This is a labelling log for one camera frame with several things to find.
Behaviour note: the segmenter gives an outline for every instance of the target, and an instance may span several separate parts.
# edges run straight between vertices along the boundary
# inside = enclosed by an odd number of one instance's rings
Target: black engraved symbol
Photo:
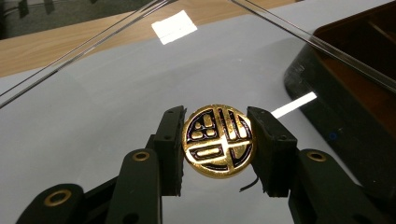
[[[182,145],[191,165],[212,177],[228,177],[251,161],[250,121],[227,105],[208,105],[193,113],[183,128]]]

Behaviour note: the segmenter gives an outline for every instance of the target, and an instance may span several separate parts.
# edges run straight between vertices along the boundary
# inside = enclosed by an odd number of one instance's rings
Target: transparent acrylic sheet
[[[282,8],[281,17],[292,17],[290,7]],[[160,21],[182,9],[194,15],[196,7],[180,1],[150,17]],[[123,157],[146,145],[168,108],[184,105],[188,116],[210,104],[245,112],[248,105],[274,111],[290,103],[283,76],[305,42],[236,11],[242,16],[207,24],[191,16],[198,30],[167,45],[152,36],[114,47],[138,32],[131,26],[3,107],[1,222],[15,222],[48,187],[76,183],[89,190],[117,175]],[[280,121],[299,148],[336,158],[299,110]],[[291,223],[287,199],[268,198],[261,183],[238,193],[255,178],[249,167],[230,179],[210,179],[185,162],[181,197],[163,198],[163,223]]]

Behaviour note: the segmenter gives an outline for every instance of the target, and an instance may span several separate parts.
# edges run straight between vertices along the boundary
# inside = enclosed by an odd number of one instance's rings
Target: gold coin
[[[245,169],[254,155],[250,120],[227,105],[207,105],[185,122],[182,146],[187,161],[203,175],[226,178]]]

